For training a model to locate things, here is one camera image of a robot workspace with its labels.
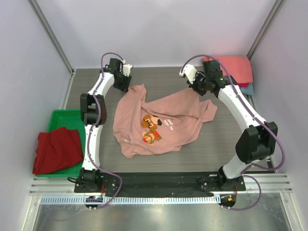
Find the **pink printed t shirt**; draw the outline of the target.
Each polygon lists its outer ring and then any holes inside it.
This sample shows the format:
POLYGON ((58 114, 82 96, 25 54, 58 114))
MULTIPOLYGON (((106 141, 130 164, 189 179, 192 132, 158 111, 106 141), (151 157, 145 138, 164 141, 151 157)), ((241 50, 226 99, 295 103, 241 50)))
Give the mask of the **pink printed t shirt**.
POLYGON ((116 108, 113 135, 126 158, 180 151, 218 109, 211 100, 200 101, 191 88, 151 102, 146 93, 144 85, 131 86, 116 108))

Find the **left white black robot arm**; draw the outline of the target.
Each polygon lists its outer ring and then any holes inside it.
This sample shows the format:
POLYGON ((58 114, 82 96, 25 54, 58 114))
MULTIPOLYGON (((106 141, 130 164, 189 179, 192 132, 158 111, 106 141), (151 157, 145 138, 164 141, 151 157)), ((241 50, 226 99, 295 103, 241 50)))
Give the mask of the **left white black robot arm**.
POLYGON ((76 193, 95 193, 102 188, 100 170, 100 138, 106 123, 105 97, 111 87, 127 92, 131 81, 132 65, 118 56, 109 63, 101 63, 99 77, 88 93, 80 96, 81 121, 85 128, 85 154, 79 176, 75 183, 76 193))

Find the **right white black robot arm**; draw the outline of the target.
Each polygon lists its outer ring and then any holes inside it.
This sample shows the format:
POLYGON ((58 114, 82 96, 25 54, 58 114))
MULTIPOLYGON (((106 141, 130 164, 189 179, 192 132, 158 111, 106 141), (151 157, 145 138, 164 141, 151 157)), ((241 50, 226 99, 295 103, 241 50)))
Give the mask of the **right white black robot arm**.
POLYGON ((229 109, 241 129, 235 145, 235 156, 218 170, 214 185, 221 191, 231 191, 239 182, 241 174, 249 167, 274 153, 278 127, 267 122, 241 94, 235 80, 224 74, 218 60, 203 63, 198 71, 193 65, 185 64, 179 76, 199 95, 208 91, 214 94, 229 109))

